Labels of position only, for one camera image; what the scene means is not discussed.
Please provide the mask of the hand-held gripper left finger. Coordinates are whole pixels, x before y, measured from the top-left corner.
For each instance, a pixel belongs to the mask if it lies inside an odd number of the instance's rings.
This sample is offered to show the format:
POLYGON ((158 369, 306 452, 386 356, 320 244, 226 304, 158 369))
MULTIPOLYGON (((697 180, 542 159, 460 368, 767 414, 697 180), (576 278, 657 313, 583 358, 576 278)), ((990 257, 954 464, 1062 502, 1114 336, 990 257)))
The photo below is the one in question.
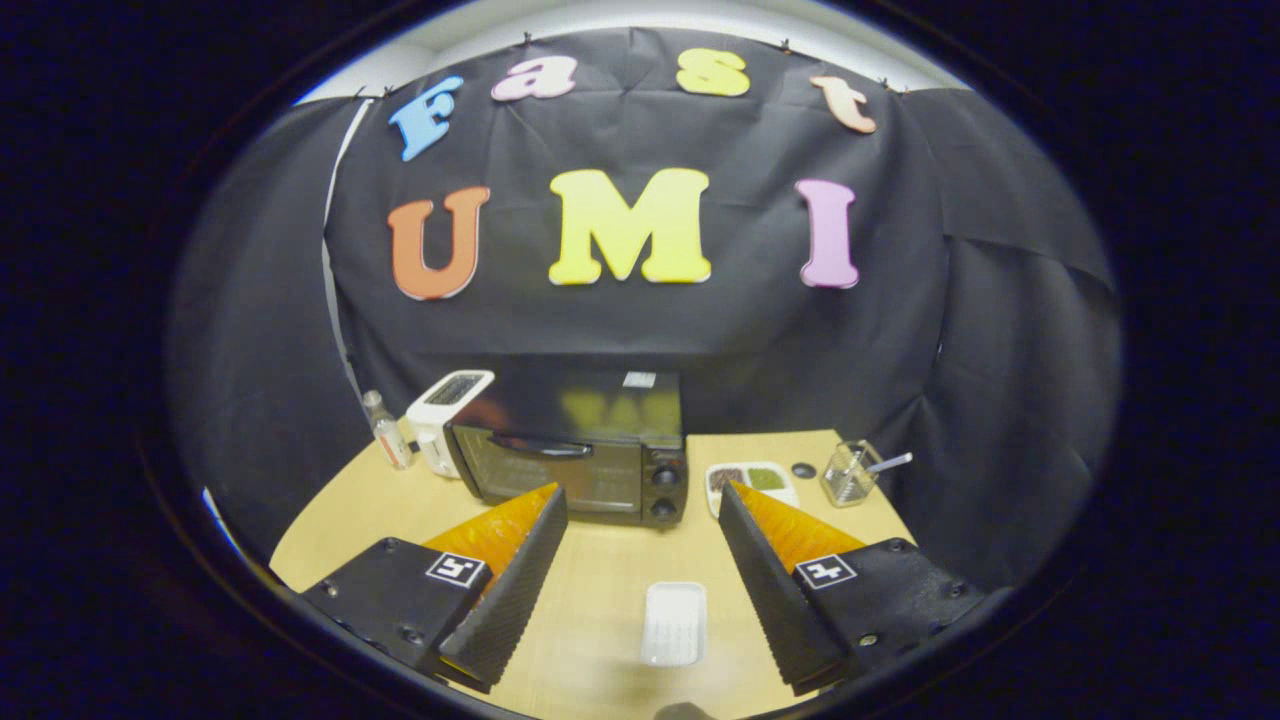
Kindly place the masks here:
POLYGON ((378 539, 302 596, 416 673, 489 693, 525 633, 568 519, 564 489, 545 484, 422 544, 378 539))

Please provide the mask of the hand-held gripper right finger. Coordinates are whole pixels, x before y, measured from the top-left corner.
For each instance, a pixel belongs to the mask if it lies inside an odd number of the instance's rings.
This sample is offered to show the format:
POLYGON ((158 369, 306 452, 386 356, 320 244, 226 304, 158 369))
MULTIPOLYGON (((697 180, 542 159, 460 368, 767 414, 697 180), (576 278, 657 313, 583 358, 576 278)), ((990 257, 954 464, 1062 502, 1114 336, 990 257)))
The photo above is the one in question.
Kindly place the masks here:
POLYGON ((718 523, 795 694, 876 676, 970 634, 1002 606, 901 537, 872 544, 741 483, 718 523))

